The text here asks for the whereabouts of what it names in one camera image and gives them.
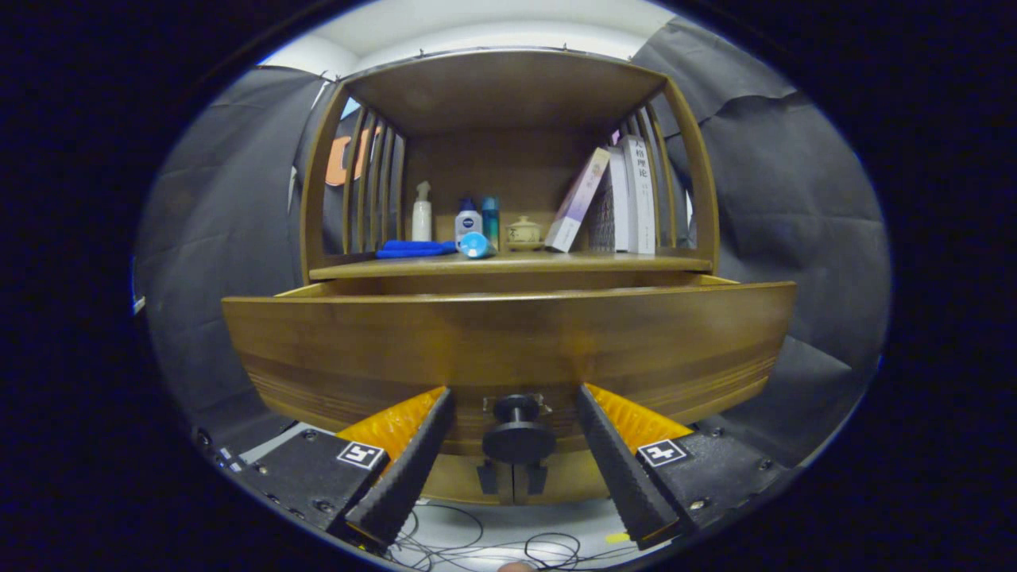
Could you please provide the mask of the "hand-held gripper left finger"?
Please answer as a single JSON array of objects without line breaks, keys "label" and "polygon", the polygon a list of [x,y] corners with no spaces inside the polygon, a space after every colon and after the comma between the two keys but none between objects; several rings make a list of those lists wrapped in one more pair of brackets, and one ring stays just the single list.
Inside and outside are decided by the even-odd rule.
[{"label": "hand-held gripper left finger", "polygon": [[453,393],[440,386],[338,434],[299,431],[241,462],[237,474],[291,516],[382,553],[412,513],[453,420]]}]

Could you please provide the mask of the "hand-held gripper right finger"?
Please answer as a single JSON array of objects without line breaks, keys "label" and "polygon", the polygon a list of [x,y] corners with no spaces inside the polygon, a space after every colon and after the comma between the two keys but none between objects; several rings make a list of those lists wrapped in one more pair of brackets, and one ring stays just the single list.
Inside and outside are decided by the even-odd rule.
[{"label": "hand-held gripper right finger", "polygon": [[584,384],[575,411],[629,539],[639,549],[719,528],[787,467],[723,427],[696,431]]}]

